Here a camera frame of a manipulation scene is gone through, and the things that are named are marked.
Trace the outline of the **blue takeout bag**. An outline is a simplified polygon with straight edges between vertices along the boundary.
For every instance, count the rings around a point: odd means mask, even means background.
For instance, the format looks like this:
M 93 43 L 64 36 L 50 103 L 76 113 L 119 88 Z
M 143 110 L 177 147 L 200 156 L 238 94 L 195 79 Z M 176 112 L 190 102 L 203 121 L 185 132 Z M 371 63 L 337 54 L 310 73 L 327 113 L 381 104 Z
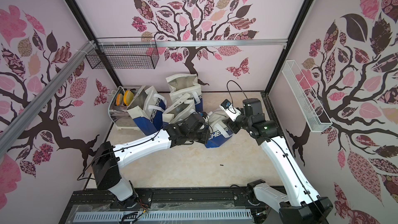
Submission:
M 163 125 L 184 120 L 194 112 L 196 112 L 195 101 L 189 93 L 185 93 L 162 114 Z
M 154 86 L 141 86 L 126 111 L 144 135 L 149 136 L 162 128 L 166 105 L 165 97 Z

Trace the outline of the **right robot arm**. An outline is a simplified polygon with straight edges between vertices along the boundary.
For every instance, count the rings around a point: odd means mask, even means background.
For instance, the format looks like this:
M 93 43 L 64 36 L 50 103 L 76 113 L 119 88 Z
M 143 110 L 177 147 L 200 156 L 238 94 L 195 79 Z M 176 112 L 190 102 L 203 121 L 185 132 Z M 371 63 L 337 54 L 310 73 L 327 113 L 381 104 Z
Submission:
M 267 154 L 286 191 L 283 194 L 267 183 L 256 183 L 252 188 L 255 198 L 277 211 L 284 224 L 326 224 L 333 208 L 330 199 L 307 180 L 277 123 L 265 119 L 260 100 L 245 99 L 242 108 L 225 100 L 220 107 L 229 116 L 229 128 L 234 133 L 245 130 Z

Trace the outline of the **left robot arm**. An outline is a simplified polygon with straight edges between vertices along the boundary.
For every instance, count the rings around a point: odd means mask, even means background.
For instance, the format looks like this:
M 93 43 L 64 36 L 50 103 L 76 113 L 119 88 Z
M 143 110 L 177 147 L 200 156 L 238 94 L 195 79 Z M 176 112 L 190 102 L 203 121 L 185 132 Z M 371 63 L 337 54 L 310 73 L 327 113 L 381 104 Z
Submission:
M 152 153 L 195 142 L 206 144 L 210 126 L 205 112 L 194 112 L 187 118 L 164 125 L 144 138 L 113 145 L 104 142 L 96 151 L 89 166 L 92 168 L 96 188 L 110 191 L 119 201 L 135 195 L 132 183 L 120 169 Z

